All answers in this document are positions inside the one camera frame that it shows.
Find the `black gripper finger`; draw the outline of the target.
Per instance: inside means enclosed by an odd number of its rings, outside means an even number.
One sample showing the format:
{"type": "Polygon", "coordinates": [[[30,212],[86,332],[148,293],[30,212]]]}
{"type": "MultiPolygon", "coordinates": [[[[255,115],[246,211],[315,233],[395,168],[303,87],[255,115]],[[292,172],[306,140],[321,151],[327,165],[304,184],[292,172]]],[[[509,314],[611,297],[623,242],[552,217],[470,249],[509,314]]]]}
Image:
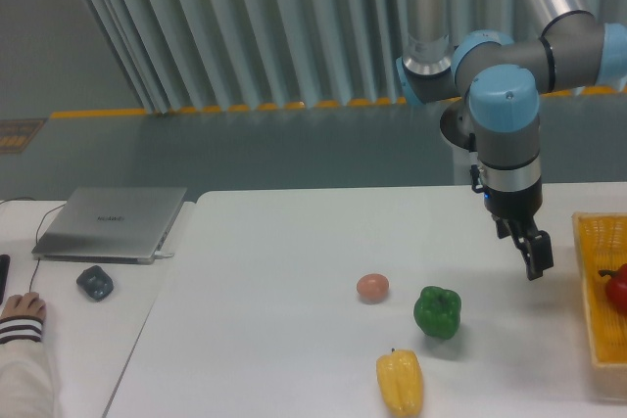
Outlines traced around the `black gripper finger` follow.
{"type": "Polygon", "coordinates": [[[544,230],[522,237],[522,252],[524,254],[526,276],[534,281],[544,275],[544,272],[554,267],[554,256],[551,236],[544,230]]]}
{"type": "Polygon", "coordinates": [[[497,237],[502,240],[505,238],[511,238],[515,247],[521,252],[525,252],[525,238],[522,229],[519,224],[514,220],[502,219],[495,216],[494,222],[496,226],[497,237]]]}

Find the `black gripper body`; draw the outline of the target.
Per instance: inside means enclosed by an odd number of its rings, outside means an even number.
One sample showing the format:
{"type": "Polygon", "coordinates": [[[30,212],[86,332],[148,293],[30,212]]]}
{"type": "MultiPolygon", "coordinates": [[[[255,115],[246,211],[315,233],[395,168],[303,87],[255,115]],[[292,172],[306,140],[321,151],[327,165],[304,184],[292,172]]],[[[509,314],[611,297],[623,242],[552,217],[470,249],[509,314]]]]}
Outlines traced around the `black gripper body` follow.
{"type": "Polygon", "coordinates": [[[515,192],[501,192],[487,187],[484,205],[495,217],[505,220],[531,220],[543,202],[542,182],[515,192]]]}

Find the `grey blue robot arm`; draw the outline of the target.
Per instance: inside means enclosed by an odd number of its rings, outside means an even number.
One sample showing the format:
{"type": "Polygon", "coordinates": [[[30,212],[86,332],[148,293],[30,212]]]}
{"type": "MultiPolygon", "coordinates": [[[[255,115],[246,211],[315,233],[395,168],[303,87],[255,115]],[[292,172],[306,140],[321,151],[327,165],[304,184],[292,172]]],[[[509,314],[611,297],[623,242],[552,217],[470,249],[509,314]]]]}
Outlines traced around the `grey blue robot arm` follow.
{"type": "Polygon", "coordinates": [[[500,238],[511,238],[529,279],[554,264],[550,235],[534,220],[542,197],[540,97],[626,82],[626,28],[600,23],[583,0],[526,0],[540,34],[516,42],[493,30],[449,35],[448,0],[407,0],[408,42],[397,60],[406,99],[451,99],[442,135],[468,154],[472,188],[500,238]]]}

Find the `person's hand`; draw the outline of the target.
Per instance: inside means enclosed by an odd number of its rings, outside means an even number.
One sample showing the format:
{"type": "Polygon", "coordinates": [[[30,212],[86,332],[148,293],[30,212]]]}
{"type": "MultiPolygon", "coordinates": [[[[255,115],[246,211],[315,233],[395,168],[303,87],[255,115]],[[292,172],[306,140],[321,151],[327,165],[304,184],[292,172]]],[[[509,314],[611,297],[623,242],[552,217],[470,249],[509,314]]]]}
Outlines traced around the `person's hand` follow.
{"type": "Polygon", "coordinates": [[[41,323],[46,318],[46,302],[36,292],[8,297],[1,312],[1,319],[34,318],[41,323]]]}

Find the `forearm in striped sleeve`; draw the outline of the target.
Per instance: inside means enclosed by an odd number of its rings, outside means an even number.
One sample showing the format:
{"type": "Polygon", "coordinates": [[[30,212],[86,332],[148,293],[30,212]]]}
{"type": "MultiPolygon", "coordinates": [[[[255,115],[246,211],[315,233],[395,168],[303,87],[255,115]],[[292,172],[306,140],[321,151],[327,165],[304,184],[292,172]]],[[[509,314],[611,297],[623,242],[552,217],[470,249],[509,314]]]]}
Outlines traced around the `forearm in striped sleeve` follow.
{"type": "Polygon", "coordinates": [[[42,337],[39,318],[1,320],[2,417],[55,416],[55,390],[42,337]]]}

